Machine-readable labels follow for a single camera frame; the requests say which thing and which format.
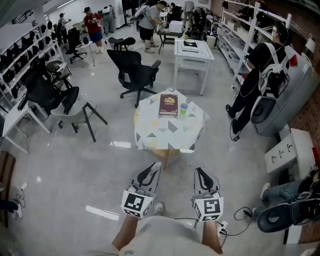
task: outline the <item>shorts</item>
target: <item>shorts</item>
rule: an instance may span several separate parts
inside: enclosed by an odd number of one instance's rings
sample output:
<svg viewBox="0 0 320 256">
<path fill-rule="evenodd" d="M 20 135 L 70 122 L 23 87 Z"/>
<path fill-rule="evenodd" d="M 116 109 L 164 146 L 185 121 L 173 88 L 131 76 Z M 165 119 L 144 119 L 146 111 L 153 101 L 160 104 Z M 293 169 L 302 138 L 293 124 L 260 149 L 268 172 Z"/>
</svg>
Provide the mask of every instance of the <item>shorts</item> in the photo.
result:
<svg viewBox="0 0 320 256">
<path fill-rule="evenodd" d="M 140 38 L 142 40 L 150 40 L 154 36 L 154 29 L 147 29 L 139 26 Z"/>
<path fill-rule="evenodd" d="M 100 41 L 103 38 L 101 30 L 99 30 L 93 34 L 89 34 L 89 36 L 90 36 L 90 40 L 94 43 Z"/>
</svg>

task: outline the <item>white cabinet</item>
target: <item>white cabinet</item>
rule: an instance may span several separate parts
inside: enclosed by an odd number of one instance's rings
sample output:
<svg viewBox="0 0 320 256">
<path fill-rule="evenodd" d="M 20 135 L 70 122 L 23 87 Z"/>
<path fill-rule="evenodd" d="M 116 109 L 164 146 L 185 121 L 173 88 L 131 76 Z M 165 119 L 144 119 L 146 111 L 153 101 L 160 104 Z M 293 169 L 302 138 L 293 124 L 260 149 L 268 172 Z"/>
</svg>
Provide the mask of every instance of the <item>white cabinet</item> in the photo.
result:
<svg viewBox="0 0 320 256">
<path fill-rule="evenodd" d="M 312 147 L 307 131 L 292 128 L 290 134 L 264 154 L 267 173 L 283 170 L 297 161 L 299 175 L 295 179 L 303 179 L 315 164 Z"/>
</svg>

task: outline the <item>red book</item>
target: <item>red book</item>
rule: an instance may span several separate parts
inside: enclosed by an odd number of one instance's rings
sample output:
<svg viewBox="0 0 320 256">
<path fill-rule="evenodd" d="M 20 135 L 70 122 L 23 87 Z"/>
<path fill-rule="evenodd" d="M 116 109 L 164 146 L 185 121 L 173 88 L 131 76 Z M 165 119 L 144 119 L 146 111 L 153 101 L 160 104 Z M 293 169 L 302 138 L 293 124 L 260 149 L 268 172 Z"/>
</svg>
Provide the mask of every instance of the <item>red book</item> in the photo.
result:
<svg viewBox="0 0 320 256">
<path fill-rule="evenodd" d="M 177 94 L 161 94 L 159 114 L 169 116 L 176 116 L 178 114 Z"/>
</svg>

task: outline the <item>man in red shirt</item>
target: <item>man in red shirt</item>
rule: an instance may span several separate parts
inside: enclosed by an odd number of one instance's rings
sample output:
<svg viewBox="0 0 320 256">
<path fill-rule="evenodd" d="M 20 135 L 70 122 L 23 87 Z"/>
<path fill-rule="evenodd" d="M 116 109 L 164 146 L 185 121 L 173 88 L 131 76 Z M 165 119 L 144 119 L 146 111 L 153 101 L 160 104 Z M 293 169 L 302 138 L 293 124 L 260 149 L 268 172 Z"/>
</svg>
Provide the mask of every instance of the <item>man in red shirt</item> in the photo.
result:
<svg viewBox="0 0 320 256">
<path fill-rule="evenodd" d="M 101 41 L 103 38 L 101 22 L 103 20 L 98 15 L 98 13 L 96 12 L 92 13 L 90 7 L 84 8 L 84 12 L 85 12 L 85 17 L 83 19 L 83 22 L 88 28 L 90 40 L 94 42 L 97 46 L 97 50 L 95 53 L 102 54 L 104 52 L 104 48 L 102 46 L 102 41 Z"/>
</svg>

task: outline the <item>cup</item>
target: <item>cup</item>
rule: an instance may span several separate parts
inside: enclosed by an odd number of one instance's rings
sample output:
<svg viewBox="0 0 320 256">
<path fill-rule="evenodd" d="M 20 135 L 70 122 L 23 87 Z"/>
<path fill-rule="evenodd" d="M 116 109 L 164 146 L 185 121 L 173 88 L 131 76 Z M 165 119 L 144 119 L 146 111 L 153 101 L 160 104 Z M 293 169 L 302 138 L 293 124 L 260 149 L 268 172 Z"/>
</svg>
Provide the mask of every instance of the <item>cup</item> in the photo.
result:
<svg viewBox="0 0 320 256">
<path fill-rule="evenodd" d="M 180 105 L 180 114 L 185 115 L 188 109 L 188 104 L 187 103 L 181 103 Z"/>
</svg>

